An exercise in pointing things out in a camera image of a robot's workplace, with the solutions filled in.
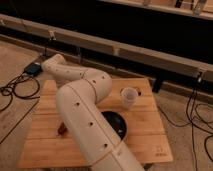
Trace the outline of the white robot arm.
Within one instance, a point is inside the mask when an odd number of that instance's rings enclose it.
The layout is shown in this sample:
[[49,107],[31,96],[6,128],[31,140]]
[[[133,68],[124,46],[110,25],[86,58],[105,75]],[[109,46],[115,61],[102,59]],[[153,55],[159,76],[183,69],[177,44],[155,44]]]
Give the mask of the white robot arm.
[[70,66],[60,54],[44,61],[42,69],[56,81],[57,111],[92,171],[145,171],[97,108],[112,90],[108,73]]

